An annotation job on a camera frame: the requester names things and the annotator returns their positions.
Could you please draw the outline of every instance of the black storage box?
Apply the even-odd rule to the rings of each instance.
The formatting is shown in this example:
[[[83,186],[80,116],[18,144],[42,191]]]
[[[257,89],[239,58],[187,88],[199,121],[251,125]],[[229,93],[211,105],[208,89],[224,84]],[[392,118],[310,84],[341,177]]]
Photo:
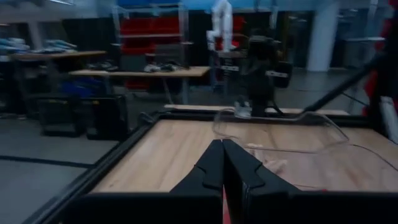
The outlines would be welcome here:
[[[88,139],[123,140],[129,132],[126,98],[122,95],[82,98]]]
[[[42,134],[47,136],[78,137],[85,131],[77,109],[77,97],[46,94],[36,98]]]

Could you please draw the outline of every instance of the wooden workbench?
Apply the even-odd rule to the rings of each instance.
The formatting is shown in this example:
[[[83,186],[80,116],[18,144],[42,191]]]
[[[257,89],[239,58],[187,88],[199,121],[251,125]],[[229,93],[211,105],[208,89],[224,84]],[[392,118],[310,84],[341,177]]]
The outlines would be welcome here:
[[[331,153],[306,154],[279,149],[318,151],[339,139],[328,128],[316,126],[223,123],[219,129],[239,136],[245,144],[276,149],[246,150],[262,162],[285,159],[287,165],[278,175],[300,189],[397,191],[398,172],[361,147],[377,152],[396,167],[398,147],[371,129],[342,130],[349,137],[348,144],[332,147]],[[212,122],[159,121],[93,191],[168,192],[190,172],[215,138]]]
[[[96,70],[79,70],[70,72],[70,75],[88,76],[125,76],[125,77],[202,77],[209,67],[191,67],[188,70],[177,70],[174,72],[107,72]]]
[[[111,94],[112,86],[110,77],[161,77],[161,78],[181,78],[182,79],[182,102],[188,104],[189,98],[189,78],[198,78],[205,75],[209,67],[190,67],[186,70],[177,70],[174,72],[107,72],[97,70],[79,70],[70,72],[70,75],[80,76],[101,76],[105,77],[105,86],[108,94]]]
[[[18,60],[44,60],[44,59],[56,59],[56,58],[66,58],[66,57],[85,57],[85,56],[94,56],[94,55],[103,55],[106,54],[103,50],[96,51],[84,51],[84,52],[64,52],[64,53],[55,53],[55,54],[13,54],[11,58]]]

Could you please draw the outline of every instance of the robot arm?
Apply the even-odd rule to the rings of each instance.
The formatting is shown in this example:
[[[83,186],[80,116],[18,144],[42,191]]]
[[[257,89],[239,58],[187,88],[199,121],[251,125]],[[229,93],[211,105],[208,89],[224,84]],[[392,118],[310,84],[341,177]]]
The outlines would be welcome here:
[[[213,30],[207,31],[209,50],[215,50],[215,38],[223,36],[223,51],[229,52],[232,48],[232,6],[228,0],[217,0],[211,9]]]

